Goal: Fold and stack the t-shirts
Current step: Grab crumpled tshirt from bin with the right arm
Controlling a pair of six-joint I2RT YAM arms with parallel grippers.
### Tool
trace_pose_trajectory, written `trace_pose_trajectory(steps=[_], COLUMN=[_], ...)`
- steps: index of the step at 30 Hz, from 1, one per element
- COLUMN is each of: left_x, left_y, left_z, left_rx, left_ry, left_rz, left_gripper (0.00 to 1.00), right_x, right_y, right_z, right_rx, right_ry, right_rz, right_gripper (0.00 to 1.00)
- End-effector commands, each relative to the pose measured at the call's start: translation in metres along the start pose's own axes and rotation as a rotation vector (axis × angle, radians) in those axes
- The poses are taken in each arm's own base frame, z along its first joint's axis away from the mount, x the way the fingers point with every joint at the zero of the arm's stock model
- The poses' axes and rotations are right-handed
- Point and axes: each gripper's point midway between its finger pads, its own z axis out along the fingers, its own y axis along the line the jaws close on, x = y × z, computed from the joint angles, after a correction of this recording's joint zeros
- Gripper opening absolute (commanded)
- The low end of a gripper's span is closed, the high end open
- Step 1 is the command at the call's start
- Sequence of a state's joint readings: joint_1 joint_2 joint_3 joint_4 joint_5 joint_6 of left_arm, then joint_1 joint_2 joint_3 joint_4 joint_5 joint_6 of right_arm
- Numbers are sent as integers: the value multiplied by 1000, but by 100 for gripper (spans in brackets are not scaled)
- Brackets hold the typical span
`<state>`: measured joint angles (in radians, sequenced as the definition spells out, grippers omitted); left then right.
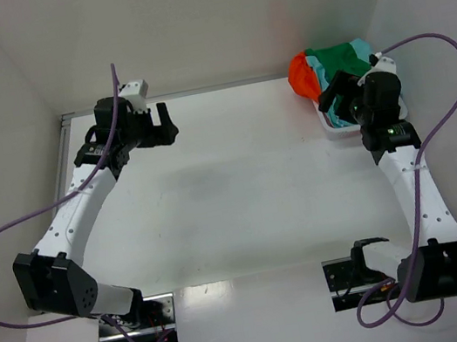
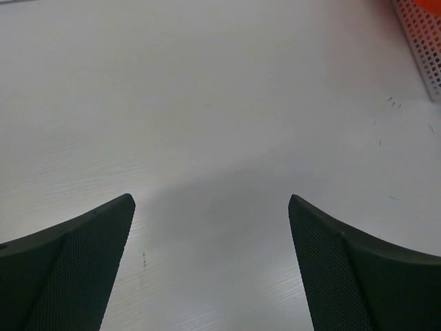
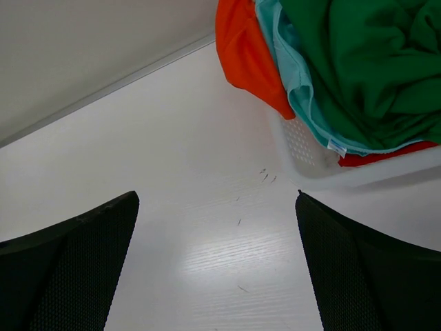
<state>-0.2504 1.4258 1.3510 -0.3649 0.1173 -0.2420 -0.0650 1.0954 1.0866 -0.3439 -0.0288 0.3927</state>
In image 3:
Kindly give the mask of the green t shirt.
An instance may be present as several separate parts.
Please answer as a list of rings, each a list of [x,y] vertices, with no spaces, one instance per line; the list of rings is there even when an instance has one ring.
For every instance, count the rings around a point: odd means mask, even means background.
[[[283,1],[332,130],[372,150],[440,142],[439,1]]]

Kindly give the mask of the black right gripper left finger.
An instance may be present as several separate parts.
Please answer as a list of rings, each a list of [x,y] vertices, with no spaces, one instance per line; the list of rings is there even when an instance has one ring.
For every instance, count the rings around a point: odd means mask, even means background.
[[[1,242],[1,329],[103,330],[138,212],[131,191]]]

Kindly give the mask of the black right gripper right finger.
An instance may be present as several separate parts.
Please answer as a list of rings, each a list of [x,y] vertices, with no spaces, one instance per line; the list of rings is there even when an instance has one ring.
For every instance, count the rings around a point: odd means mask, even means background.
[[[358,223],[304,192],[296,217],[324,330],[440,329],[440,252]]]

